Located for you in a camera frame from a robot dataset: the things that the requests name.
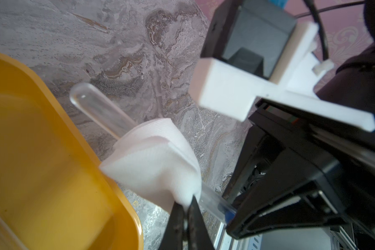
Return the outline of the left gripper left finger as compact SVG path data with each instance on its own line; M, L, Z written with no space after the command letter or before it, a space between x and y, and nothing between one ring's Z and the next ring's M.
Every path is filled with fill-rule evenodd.
M158 250L182 250L184 241L184 209L174 203L163 239Z

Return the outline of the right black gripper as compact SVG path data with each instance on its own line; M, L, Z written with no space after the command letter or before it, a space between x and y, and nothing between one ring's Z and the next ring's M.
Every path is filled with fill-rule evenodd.
M317 95L375 116L375 46L344 62ZM231 237L354 224L375 241L375 131L268 100L249 120L281 144L281 153L232 203Z

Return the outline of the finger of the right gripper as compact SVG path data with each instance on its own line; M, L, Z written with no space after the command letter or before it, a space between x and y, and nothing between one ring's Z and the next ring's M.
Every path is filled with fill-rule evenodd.
M223 193L229 203L254 186L267 172L281 153L281 144L257 125L253 125L245 138L232 177Z

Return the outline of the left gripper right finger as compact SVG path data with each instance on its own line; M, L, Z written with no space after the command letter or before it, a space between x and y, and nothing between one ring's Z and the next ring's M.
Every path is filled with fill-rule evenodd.
M189 250L215 250L209 237L196 197L187 210L187 242Z

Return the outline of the white wiping cloth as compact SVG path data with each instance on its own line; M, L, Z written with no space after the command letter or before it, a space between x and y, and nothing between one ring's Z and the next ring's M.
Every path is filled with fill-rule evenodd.
M147 121L113 146L100 165L107 177L171 212L174 203L188 209L200 199L202 176L189 142L170 118Z

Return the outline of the yellow plastic basin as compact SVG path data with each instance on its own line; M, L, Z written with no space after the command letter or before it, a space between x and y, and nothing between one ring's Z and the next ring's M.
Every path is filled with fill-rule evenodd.
M140 220L45 83L0 53L0 250L141 250Z

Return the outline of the test tube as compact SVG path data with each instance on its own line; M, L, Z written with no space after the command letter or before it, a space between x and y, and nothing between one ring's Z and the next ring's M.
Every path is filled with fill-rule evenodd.
M73 86L70 100L91 120L111 134L116 142L140 125L89 83L79 83ZM201 197L197 201L224 224L230 222L235 216L235 209L203 181Z

